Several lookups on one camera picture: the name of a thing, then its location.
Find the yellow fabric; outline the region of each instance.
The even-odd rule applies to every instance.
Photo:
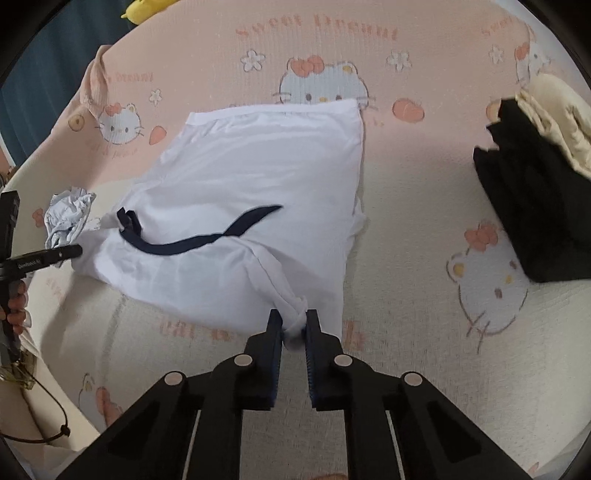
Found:
[[[562,80],[545,73],[516,100],[540,134],[561,148],[573,169],[591,179],[591,107]]]
[[[145,22],[151,16],[170,7],[178,0],[135,0],[127,7],[121,18],[127,18],[130,22],[139,25]]]

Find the folded black garment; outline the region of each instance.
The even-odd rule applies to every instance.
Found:
[[[526,275],[537,282],[591,278],[591,181],[543,138],[515,100],[488,126],[499,150],[474,164]]]

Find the blue curtain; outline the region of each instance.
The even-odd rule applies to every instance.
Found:
[[[71,0],[23,52],[0,89],[0,134],[17,165],[47,138],[101,45],[134,27],[132,0]]]

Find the yellow plush toy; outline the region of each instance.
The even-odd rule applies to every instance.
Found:
[[[127,18],[130,22],[139,25],[152,15],[161,12],[166,7],[175,4],[178,0],[135,0],[121,18]]]

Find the metal screw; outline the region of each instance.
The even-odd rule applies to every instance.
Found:
[[[353,363],[353,359],[349,355],[337,355],[335,357],[335,363],[339,367],[349,367]]]
[[[409,374],[404,375],[404,381],[411,387],[418,387],[423,383],[423,378],[415,372],[410,372]]]
[[[248,367],[252,363],[252,357],[245,353],[241,353],[234,358],[234,363],[239,367]]]
[[[164,383],[170,385],[171,387],[178,385],[183,381],[183,374],[179,372],[170,372],[169,374],[164,377]]]

